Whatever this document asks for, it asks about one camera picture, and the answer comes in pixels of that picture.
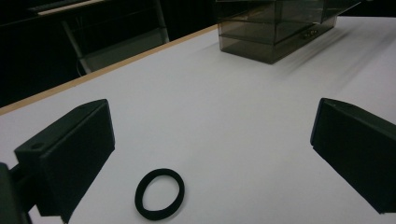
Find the white table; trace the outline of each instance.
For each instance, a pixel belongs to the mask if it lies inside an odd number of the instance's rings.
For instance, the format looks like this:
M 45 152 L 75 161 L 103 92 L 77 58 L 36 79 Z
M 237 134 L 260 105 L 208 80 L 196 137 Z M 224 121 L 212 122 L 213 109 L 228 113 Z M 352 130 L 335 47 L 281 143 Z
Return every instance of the white table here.
M 321 97 L 396 123 L 396 19 L 339 18 L 329 33 L 274 65 L 219 51 L 217 31 L 0 116 L 0 161 L 77 105 L 107 98 L 116 150 L 70 223 L 151 223 L 134 191 L 157 168 L 186 184 L 176 215 L 159 223 L 385 224 L 310 146 Z M 160 178 L 148 209 L 177 184 Z M 31 213 L 34 223 L 61 223 Z

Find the o-ring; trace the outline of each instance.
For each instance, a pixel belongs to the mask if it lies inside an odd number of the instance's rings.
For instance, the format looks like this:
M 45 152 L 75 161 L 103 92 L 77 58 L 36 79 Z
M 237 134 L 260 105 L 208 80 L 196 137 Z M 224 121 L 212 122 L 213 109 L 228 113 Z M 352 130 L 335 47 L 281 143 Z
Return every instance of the o-ring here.
M 169 175 L 173 177 L 178 183 L 178 195 L 175 200 L 166 208 L 157 211 L 149 211 L 143 206 L 143 195 L 148 187 L 149 183 L 157 176 Z M 172 216 L 177 209 L 181 206 L 184 198 L 184 182 L 181 176 L 170 169 L 158 169 L 151 171 L 140 181 L 136 189 L 136 195 L 134 196 L 134 205 L 137 211 L 146 219 L 149 220 L 161 220 L 166 217 Z

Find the wooden table edge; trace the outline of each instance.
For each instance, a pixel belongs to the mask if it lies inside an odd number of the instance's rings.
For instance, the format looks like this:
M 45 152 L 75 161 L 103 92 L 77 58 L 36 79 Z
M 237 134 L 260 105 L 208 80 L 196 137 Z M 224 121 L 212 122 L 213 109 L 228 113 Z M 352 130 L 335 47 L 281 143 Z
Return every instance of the wooden table edge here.
M 171 41 L 169 43 L 161 45 L 161 46 L 159 46 L 157 48 L 150 49 L 148 51 L 145 51 L 143 53 L 137 54 L 137 55 L 135 55 L 135 56 L 133 56 L 131 58 L 128 58 L 126 60 L 120 61 L 118 63 L 111 64 L 108 67 L 102 68 L 102 69 L 97 70 L 97 71 L 92 72 L 92 73 L 89 73 L 88 75 L 85 75 L 83 77 L 79 77 L 79 78 L 76 78 L 74 80 L 68 81 L 68 82 L 66 82 L 66 83 L 64 83 L 62 85 L 59 85 L 59 86 L 54 87 L 54 88 L 51 88 L 51 89 L 49 89 L 47 91 L 42 91 L 42 92 L 40 92 L 40 93 L 38 93 L 36 95 L 27 97 L 27 98 L 25 98 L 23 100 L 20 100 L 20 101 L 16 102 L 16 103 L 13 103 L 11 105 L 6 105 L 4 107 L 1 107 L 0 108 L 0 116 L 4 115 L 6 113 L 9 113 L 11 111 L 17 110 L 17 109 L 19 109 L 21 107 L 24 107 L 26 105 L 32 104 L 34 102 L 37 102 L 39 100 L 45 99 L 47 97 L 50 97 L 51 95 L 54 95 L 54 94 L 56 94 L 58 92 L 66 91 L 66 90 L 68 90 L 70 88 L 76 87 L 77 85 L 79 85 L 81 83 L 84 83 L 86 81 L 89 81 L 91 79 L 99 77 L 99 76 L 101 76 L 103 74 L 106 74 L 106 73 L 108 73 L 110 71 L 113 71 L 113 70 L 115 70 L 117 68 L 120 68 L 120 67 L 122 67 L 122 66 L 124 66 L 124 65 L 126 65 L 128 63 L 132 63 L 132 62 L 135 62 L 137 60 L 143 59 L 143 58 L 145 58 L 145 57 L 147 57 L 147 56 L 149 56 L 151 54 L 154 54 L 154 53 L 156 53 L 158 51 L 161 51 L 163 49 L 168 49 L 168 48 L 170 48 L 170 47 L 172 47 L 174 45 L 180 44 L 182 42 L 185 42 L 185 41 L 187 41 L 189 39 L 195 38 L 196 36 L 203 35 L 205 33 L 213 31 L 215 29 L 217 29 L 217 25 L 209 26 L 209 27 L 207 27 L 207 28 L 205 28 L 203 30 L 200 30 L 200 31 L 195 32 L 195 33 L 190 34 L 190 35 L 183 36 L 183 37 L 181 37 L 179 39 L 176 39 L 174 41 Z

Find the rubber ring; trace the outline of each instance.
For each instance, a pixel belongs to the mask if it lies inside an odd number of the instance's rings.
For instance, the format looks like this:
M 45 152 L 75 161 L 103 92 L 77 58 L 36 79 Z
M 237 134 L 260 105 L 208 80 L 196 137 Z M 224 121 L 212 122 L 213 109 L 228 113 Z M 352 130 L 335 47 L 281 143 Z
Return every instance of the rubber ring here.
M 178 195 L 175 200 L 166 208 L 157 211 L 149 211 L 143 206 L 143 195 L 145 194 L 146 188 L 149 183 L 157 176 L 169 175 L 173 177 L 178 183 Z M 134 205 L 137 211 L 146 219 L 149 220 L 161 220 L 172 216 L 177 209 L 181 206 L 184 198 L 184 182 L 181 176 L 170 169 L 158 169 L 151 171 L 140 181 L 136 189 L 136 195 L 134 196 Z

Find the clear plastic box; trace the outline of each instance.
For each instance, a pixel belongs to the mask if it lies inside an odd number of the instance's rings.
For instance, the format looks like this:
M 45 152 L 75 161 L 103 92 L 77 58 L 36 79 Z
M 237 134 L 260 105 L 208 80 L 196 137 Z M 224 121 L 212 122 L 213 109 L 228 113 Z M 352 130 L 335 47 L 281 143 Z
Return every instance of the clear plastic box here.
M 359 0 L 217 0 L 224 52 L 274 63 L 332 29 Z

